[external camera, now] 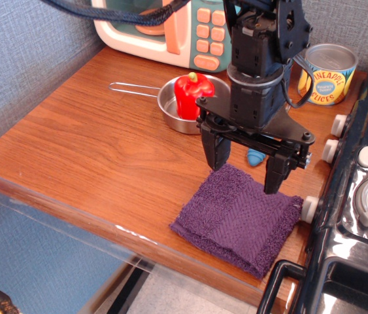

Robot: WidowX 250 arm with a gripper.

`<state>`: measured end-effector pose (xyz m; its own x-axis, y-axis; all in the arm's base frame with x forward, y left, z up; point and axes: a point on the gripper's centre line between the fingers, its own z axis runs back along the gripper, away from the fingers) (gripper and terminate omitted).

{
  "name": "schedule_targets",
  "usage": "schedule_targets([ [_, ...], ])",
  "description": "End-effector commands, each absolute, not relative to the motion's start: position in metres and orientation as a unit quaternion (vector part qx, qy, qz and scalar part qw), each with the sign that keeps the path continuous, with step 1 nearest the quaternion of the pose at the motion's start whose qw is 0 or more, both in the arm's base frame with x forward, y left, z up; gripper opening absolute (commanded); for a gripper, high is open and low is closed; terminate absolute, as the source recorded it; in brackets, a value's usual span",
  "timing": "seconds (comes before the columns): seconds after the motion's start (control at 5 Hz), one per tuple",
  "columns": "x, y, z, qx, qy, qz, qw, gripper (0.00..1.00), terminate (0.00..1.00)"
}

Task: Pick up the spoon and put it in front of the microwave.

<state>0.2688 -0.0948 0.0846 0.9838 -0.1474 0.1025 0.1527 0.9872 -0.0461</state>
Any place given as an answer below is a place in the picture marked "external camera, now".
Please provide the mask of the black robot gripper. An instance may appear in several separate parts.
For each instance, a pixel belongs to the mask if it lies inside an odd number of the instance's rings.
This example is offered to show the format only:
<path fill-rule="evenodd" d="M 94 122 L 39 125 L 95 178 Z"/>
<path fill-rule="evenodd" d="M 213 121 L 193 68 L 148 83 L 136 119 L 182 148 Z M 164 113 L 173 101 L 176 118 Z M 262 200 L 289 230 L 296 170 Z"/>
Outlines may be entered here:
<path fill-rule="evenodd" d="M 209 167 L 217 171 L 229 158 L 231 143 L 247 146 L 270 157 L 264 192 L 276 194 L 291 169 L 306 168 L 315 136 L 288 115 L 288 95 L 293 63 L 281 65 L 267 77 L 251 77 L 229 65 L 230 87 L 224 96 L 199 97 L 197 119 Z M 286 149 L 286 157 L 277 156 Z"/>

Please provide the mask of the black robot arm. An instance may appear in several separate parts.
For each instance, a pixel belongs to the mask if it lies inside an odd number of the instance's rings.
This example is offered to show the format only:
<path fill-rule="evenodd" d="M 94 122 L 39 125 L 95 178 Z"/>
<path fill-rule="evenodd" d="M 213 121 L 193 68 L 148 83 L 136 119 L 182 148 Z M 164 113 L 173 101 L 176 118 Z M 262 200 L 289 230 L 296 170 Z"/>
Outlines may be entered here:
<path fill-rule="evenodd" d="M 289 116 L 294 64 L 304 65 L 311 25 L 300 1 L 226 1 L 231 36 L 230 92 L 200 97 L 197 120 L 207 163 L 219 170 L 238 143 L 267 155 L 264 191 L 278 192 L 292 170 L 305 168 L 314 135 Z"/>

